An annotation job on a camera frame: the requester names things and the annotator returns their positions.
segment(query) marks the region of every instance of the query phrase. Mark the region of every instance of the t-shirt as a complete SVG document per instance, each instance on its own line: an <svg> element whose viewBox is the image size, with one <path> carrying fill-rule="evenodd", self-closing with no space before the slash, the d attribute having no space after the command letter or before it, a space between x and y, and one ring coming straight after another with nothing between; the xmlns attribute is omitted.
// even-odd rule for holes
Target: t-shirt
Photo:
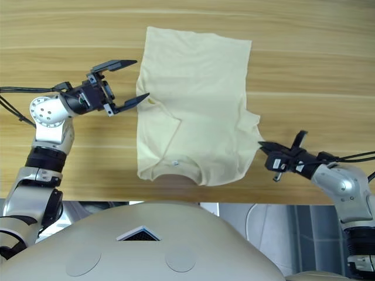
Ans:
<svg viewBox="0 0 375 281"><path fill-rule="evenodd" d="M262 137L246 110L251 41L147 28L137 95L138 176L217 186L244 177Z"/></svg>

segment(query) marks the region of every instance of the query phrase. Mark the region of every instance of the floor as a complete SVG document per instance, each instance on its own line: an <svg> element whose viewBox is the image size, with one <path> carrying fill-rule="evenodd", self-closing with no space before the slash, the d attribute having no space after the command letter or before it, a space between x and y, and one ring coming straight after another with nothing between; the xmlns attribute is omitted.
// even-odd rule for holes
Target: floor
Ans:
<svg viewBox="0 0 375 281"><path fill-rule="evenodd" d="M297 233L292 227L289 206L221 203L219 210L220 216L272 260L285 276L299 272Z"/></svg>

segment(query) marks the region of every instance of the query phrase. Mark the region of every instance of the silver robot arm segment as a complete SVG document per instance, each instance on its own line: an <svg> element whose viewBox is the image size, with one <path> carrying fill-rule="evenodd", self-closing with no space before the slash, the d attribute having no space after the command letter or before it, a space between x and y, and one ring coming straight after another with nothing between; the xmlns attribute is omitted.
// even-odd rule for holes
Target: silver robot arm segment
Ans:
<svg viewBox="0 0 375 281"><path fill-rule="evenodd" d="M375 196L371 193L365 173L353 166L341 166L338 162L355 162L358 156L343 158L326 152L317 156L301 148L307 132L297 134L291 148L275 142L260 142L261 150L268 157L265 166L275 171L275 181L285 172L293 172L311 180L333 201L342 230L346 234L349 250L347 259L355 278L375 279Z"/></svg>
<svg viewBox="0 0 375 281"><path fill-rule="evenodd" d="M38 97L31 102L36 133L25 167L20 168L0 217L2 261L33 245L39 232L62 213L63 193L56 187L74 141L74 114L62 105L61 98Z"/></svg>
<svg viewBox="0 0 375 281"><path fill-rule="evenodd" d="M149 95L140 95L117 107L110 86L103 80L103 71L116 71L136 62L111 60L100 64L91 69L82 85L73 88L63 82L52 88L59 94L37 97L31 102L36 133L25 167L19 170L0 217L1 261L34 244L40 231L61 215L63 193L56 187L61 183L74 141L73 117L103 109L113 116L137 106Z"/></svg>

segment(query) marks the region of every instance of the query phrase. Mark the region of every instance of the wooden table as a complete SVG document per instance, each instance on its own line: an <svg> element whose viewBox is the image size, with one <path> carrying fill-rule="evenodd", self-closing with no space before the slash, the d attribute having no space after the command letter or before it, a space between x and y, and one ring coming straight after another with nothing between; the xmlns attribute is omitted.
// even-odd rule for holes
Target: wooden table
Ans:
<svg viewBox="0 0 375 281"><path fill-rule="evenodd" d="M64 0L1 2L1 86L77 85L98 63L141 61L147 26L251 39L248 109L269 141L339 156L374 150L375 4L373 1ZM131 98L139 66L107 76L118 102ZM4 94L28 115L32 94ZM25 164L34 130L0 111L1 192ZM187 200L327 204L309 181L272 182L259 152L246 177L219 187L178 177L137 178L136 110L74 120L76 140L60 189L66 200ZM375 163L358 165L366 173Z"/></svg>

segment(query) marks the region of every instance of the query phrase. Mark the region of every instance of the black cable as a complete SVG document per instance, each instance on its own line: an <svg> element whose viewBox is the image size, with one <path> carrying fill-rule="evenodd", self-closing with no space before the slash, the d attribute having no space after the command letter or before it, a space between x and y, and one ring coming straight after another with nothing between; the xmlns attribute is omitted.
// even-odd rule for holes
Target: black cable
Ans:
<svg viewBox="0 0 375 281"><path fill-rule="evenodd" d="M55 88L30 88L30 87L0 87L0 92L27 92L32 94L42 94L44 92L54 92ZM0 95L0 105L3 106L7 111L18 117L18 120L24 121L25 123L36 128L36 125L21 114L13 105L11 105L4 97Z"/></svg>
<svg viewBox="0 0 375 281"><path fill-rule="evenodd" d="M0 92L53 92L53 88L30 88L30 87L0 87Z"/></svg>
<svg viewBox="0 0 375 281"><path fill-rule="evenodd" d="M371 161L375 160L375 156L373 157L367 157L367 158L361 158L361 159L339 159L337 162L342 162L342 163L359 163L359 162L366 162L366 161Z"/></svg>
<svg viewBox="0 0 375 281"><path fill-rule="evenodd" d="M369 175L369 177L367 178L370 181L372 181L373 179L375 179L375 172L372 173L371 175Z"/></svg>
<svg viewBox="0 0 375 281"><path fill-rule="evenodd" d="M366 156L366 155L372 155L372 154L375 154L375 151L369 151L369 152L364 152L364 153L349 155L349 156L345 156L345 157L340 157L339 159L345 160L345 159L349 159L349 158L356 158L356 157L361 157L361 156Z"/></svg>
<svg viewBox="0 0 375 281"><path fill-rule="evenodd" d="M24 121L26 122L27 124L33 126L34 128L36 128L36 125L30 121L29 119L27 119L27 117L25 117L24 115L22 115L15 107L13 107L4 97L2 97L0 95L0 105L3 106L7 111L9 111L10 113L14 114L18 120L20 121Z"/></svg>

